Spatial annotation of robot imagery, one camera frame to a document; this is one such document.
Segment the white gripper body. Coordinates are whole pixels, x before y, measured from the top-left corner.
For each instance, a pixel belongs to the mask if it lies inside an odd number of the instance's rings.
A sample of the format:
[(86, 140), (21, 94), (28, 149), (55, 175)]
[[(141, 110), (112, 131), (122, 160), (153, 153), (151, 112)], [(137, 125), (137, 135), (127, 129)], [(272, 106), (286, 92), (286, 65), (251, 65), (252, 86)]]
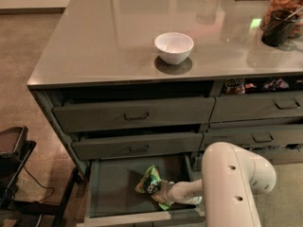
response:
[(203, 183), (201, 180), (194, 182), (169, 182), (166, 188), (166, 199), (171, 203), (198, 205), (203, 198)]

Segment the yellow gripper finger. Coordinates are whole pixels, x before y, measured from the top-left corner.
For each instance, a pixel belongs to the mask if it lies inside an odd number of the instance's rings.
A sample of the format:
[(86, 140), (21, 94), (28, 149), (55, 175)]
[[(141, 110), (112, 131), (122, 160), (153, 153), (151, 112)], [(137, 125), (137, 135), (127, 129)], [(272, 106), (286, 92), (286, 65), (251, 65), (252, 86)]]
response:
[(174, 182), (161, 181), (159, 193), (162, 195), (167, 195), (169, 193), (169, 190), (173, 187), (173, 185), (174, 185)]
[(152, 194), (151, 197), (159, 203), (171, 203), (168, 196), (162, 193)]

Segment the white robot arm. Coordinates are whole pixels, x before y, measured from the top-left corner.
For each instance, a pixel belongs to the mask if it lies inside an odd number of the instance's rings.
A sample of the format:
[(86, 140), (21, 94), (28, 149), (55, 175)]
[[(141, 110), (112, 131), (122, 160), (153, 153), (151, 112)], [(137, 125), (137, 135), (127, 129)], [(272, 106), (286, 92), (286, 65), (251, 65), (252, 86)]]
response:
[(207, 147), (202, 160), (202, 178), (194, 182), (161, 182), (154, 200), (205, 206), (206, 227), (261, 227), (256, 194), (271, 192), (276, 171), (265, 158), (230, 143)]

